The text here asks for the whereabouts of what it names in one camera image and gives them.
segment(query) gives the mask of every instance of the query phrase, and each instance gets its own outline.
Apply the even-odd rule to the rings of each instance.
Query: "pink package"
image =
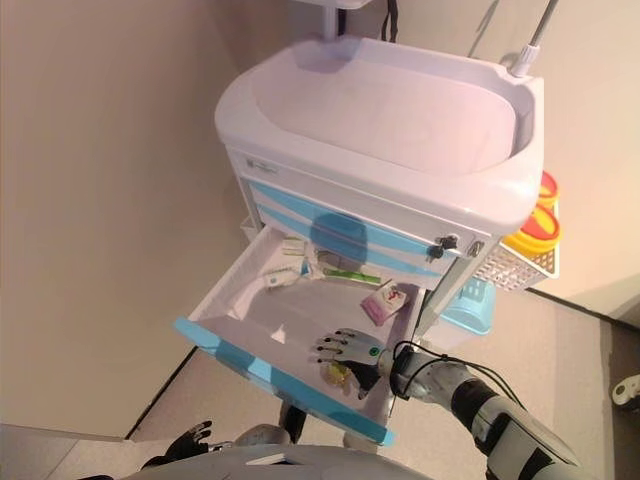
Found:
[[[398,289],[395,282],[388,281],[365,298],[360,306],[367,312],[373,323],[379,327],[407,303],[407,294]]]

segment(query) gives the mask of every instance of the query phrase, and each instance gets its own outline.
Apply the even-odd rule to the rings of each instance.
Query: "yellow item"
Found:
[[[560,224],[553,212],[542,205],[536,205],[520,230],[502,239],[502,243],[528,258],[553,250],[559,241]]]
[[[558,183],[549,173],[542,172],[538,204],[551,210],[558,200]]]
[[[329,385],[333,385],[334,387],[343,387],[349,379],[350,374],[351,370],[349,370],[344,365],[340,365],[336,362],[331,362],[327,364],[326,368],[324,368],[322,376],[325,382],[327,382]]]

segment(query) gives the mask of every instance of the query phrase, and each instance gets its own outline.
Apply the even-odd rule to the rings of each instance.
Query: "cable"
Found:
[[[418,376],[418,374],[423,371],[425,368],[427,368],[430,365],[433,365],[435,363],[438,362],[451,362],[451,363],[458,363],[461,365],[464,365],[468,368],[471,368],[473,370],[476,370],[477,372],[480,372],[481,374],[483,374],[484,376],[486,376],[487,378],[491,379],[491,381],[493,381],[493,383],[495,383],[500,390],[502,390],[504,392],[504,394],[511,399],[513,402],[515,402],[516,404],[518,404],[518,406],[520,406],[520,408],[522,408],[523,410],[526,410],[525,406],[523,405],[523,403],[520,401],[520,399],[518,398],[518,396],[516,395],[516,393],[513,391],[513,389],[511,388],[511,386],[507,383],[507,381],[495,370],[493,370],[492,368],[489,368],[485,365],[479,364],[479,363],[474,363],[474,362],[469,362],[467,360],[463,360],[461,358],[457,358],[457,357],[450,357],[446,354],[440,354],[440,353],[436,353],[433,350],[429,350],[428,348],[423,347],[422,345],[418,345],[415,342],[411,342],[409,340],[401,340],[398,343],[396,343],[395,347],[393,348],[393,360],[395,361],[397,358],[397,353],[398,353],[398,348],[401,345],[410,345],[414,348],[417,348],[418,350],[421,350],[429,355],[432,355],[434,357],[436,357],[433,360],[429,360],[427,362],[425,362],[424,364],[420,365],[415,372],[413,372],[413,374],[409,377],[409,380],[407,381],[407,384],[405,385],[405,388],[403,390],[403,395],[406,396],[407,392],[409,391],[409,387],[411,386],[411,383],[415,380],[415,378]]]

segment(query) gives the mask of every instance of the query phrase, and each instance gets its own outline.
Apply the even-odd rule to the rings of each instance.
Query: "black cable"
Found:
[[[409,340],[401,340],[398,343],[396,343],[395,347],[393,348],[393,360],[395,361],[395,359],[397,358],[397,353],[398,353],[398,348],[401,345],[410,345],[414,348],[417,348],[429,355],[432,355],[434,357],[436,357],[433,360],[429,360],[427,362],[425,362],[423,365],[420,365],[420,367],[418,367],[416,369],[415,372],[413,372],[413,374],[411,375],[411,377],[409,377],[409,380],[407,381],[407,384],[405,385],[405,388],[403,390],[403,395],[406,396],[407,392],[409,391],[409,387],[411,386],[411,383],[415,380],[415,378],[418,376],[418,374],[424,370],[425,368],[427,368],[430,365],[433,365],[434,363],[437,362],[451,362],[451,363],[459,363],[461,365],[464,365],[468,368],[472,368],[478,372],[480,372],[481,374],[485,375],[486,377],[488,377],[489,379],[491,379],[491,381],[493,381],[503,392],[504,394],[513,402],[515,402],[516,404],[518,404],[520,406],[520,408],[522,408],[523,410],[526,410],[525,406],[523,405],[523,403],[520,401],[520,399],[518,398],[518,396],[516,395],[516,393],[513,391],[513,389],[511,388],[511,386],[507,383],[507,381],[495,370],[493,370],[492,368],[489,368],[485,365],[481,365],[479,363],[474,363],[474,362],[469,362],[467,360],[463,360],[461,358],[457,358],[457,357],[450,357],[448,355],[445,354],[440,354],[440,353],[436,353],[433,350],[429,350],[428,348],[425,348],[421,345],[418,345],[415,342],[411,342]]]
[[[398,38],[398,0],[387,0],[387,15],[382,22],[382,31],[380,32],[380,39],[383,42],[387,41],[387,25],[391,24],[389,41],[396,43]]]

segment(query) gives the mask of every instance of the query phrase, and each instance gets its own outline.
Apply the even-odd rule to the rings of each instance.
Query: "metal pole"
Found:
[[[540,40],[542,40],[542,35],[544,34],[544,31],[547,29],[549,20],[551,20],[551,15],[553,15],[553,10],[556,8],[556,5],[558,4],[559,1],[560,0],[549,0],[549,3],[547,3],[547,8],[544,10],[544,13],[542,14],[540,23],[538,23],[538,27],[536,28],[536,31],[533,34],[533,37],[531,37],[531,42],[529,42],[529,45],[533,45],[534,47],[537,47],[538,45],[540,45]]]
[[[542,40],[542,35],[549,24],[549,20],[551,20],[551,16],[553,15],[553,10],[556,8],[560,0],[549,0],[547,3],[547,8],[545,8],[544,13],[542,14],[542,18],[540,22],[538,22],[538,27],[531,37],[531,41],[528,45],[520,52],[520,56],[515,61],[515,63],[509,69],[509,73],[514,77],[524,77],[529,72],[529,68],[535,62],[536,57],[538,56],[538,52],[540,52],[540,41]]]
[[[338,9],[335,7],[323,7],[322,36],[327,42],[338,38]]]

